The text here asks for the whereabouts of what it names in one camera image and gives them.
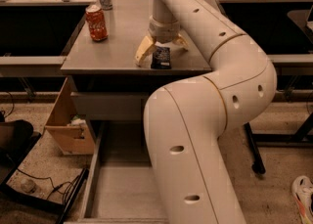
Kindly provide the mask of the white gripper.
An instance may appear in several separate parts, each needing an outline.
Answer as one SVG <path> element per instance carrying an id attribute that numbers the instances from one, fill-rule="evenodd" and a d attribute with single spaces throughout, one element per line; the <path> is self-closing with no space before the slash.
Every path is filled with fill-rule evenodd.
<path id="1" fill-rule="evenodd" d="M 179 30 L 179 22 L 162 23 L 150 17 L 148 28 L 150 35 L 146 35 L 141 41 L 135 54 L 135 64 L 138 67 L 142 65 L 143 61 L 156 50 L 156 42 L 168 43 L 172 41 L 173 44 L 188 51 L 189 44 L 182 35 L 178 35 Z"/>

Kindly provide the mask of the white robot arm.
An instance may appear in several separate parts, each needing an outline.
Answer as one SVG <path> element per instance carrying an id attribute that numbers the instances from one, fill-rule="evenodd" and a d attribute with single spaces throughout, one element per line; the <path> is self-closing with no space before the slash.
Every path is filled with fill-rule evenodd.
<path id="1" fill-rule="evenodd" d="M 140 65 L 158 42 L 185 41 L 211 71 L 157 89 L 144 109 L 144 132 L 169 224 L 246 224 L 218 147 L 219 137 L 271 103 L 276 71 L 242 29 L 203 0 L 154 0 Z"/>

